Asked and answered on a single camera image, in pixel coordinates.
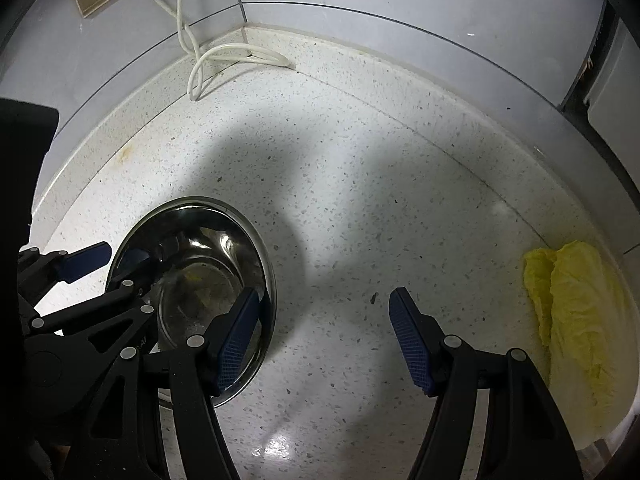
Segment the blue gripper pad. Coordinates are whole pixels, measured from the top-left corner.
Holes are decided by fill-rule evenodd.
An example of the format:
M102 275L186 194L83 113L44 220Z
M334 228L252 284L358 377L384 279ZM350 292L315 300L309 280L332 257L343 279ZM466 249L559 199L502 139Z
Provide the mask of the blue gripper pad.
M420 311L405 288L396 288L389 296L389 318L400 343L411 378L425 394L433 394L435 381L429 366L429 351L418 330Z
M100 242L63 256L58 263L58 277L61 282L73 283L105 266L109 260L111 247L107 242Z
M231 386L240 373L242 359L260 316L258 293L252 288L246 288L225 315L231 316L231 320L217 359L217 383L220 391Z

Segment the stainless steel bowl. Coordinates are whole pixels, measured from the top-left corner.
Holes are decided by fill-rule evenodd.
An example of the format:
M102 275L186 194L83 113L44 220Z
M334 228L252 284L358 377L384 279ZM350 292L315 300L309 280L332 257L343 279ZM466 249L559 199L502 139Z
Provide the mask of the stainless steel bowl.
M201 196L172 200L147 214L116 252L107 284L136 254L159 262L148 302L158 313L158 347L174 348L204 333L209 322L228 312L245 286L271 300L271 316L258 322L241 373L214 406L236 396L257 373L273 335L276 286L266 247L250 222L224 202ZM168 391L161 399L170 402Z

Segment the metal screw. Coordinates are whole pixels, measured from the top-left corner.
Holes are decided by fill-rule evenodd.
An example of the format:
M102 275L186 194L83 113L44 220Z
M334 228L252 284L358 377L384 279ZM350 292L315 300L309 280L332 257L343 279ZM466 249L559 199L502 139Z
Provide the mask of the metal screw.
M197 348L198 346L202 346L204 343L204 338L199 335L192 335L190 338L187 339L187 346L190 346L191 348Z
M444 344L449 348L458 348L462 345L462 339L460 339L457 335L448 335L444 338Z
M123 359L131 359L136 354L136 349L133 346L125 346L120 350L120 357Z
M513 350L511 350L511 357L516 359L516 361L527 360L527 354L525 353L524 350L520 350L519 348L514 348Z

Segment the white power cord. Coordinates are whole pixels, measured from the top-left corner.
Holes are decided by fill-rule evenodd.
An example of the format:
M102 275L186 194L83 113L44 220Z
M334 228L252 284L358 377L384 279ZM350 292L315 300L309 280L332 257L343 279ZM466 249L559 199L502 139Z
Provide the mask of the white power cord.
M207 50L204 54L200 52L200 45L198 44L198 40L193 35L189 25L182 21L182 0L177 1L177 9L173 10L169 5L167 5L163 0L154 0L156 4L162 7L168 14L173 16L176 20L177 28L178 28L178 41L180 42L180 47L185 51L185 53L193 56L196 59L196 63L191 70L191 74L189 75L189 81L187 83L187 94L189 95L189 99L192 101L196 101L200 95L202 94L202 83L204 81L204 70L202 64L206 59L213 56L218 52L223 52L225 50L231 49L243 49L248 50L250 52L258 52L263 54L263 57L256 56L214 56L216 60L224 60L224 61L244 61L247 63L257 63L257 64L265 64L265 65L273 65L273 66L289 66L290 61L284 57L282 54L278 54L274 50L269 48L264 48L263 46L256 46L248 43L225 43L222 45L215 46ZM191 48L189 48L184 41L184 37L182 36L182 32L186 32L189 40L191 42ZM198 75L198 81L196 86L193 86L193 79L195 75Z

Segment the white wall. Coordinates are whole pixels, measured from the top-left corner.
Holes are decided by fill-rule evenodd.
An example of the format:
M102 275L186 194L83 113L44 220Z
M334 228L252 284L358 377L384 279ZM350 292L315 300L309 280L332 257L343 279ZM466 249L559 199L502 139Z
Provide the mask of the white wall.
M603 0L242 1L249 22L365 47L424 72L541 153L615 250L640 242L622 186L555 108L584 62ZM243 23L238 0L185 0L185 8L201 40ZM0 58L0 95L60 111L36 202L97 123L182 56L174 30L152 0L116 0L85 19L74 0L37 0Z
M175 0L166 0L175 7ZM183 0L201 40L239 27L238 0ZM0 95L49 105L60 124L37 198L91 129L134 89L183 56L175 20L152 0L116 0L82 18L74 0L37 0L0 57Z
M363 30L362 40L354 38L353 32L334 22L336 12L332 9L299 4L339 7L398 20L487 58L554 105L562 102L580 70L603 4L603 0L242 1L255 2L245 6L249 22L289 27L295 21L304 24L301 30L323 34L331 26L335 37L349 35L363 46L369 46L366 40L375 31ZM390 50L397 49L402 40L384 38Z

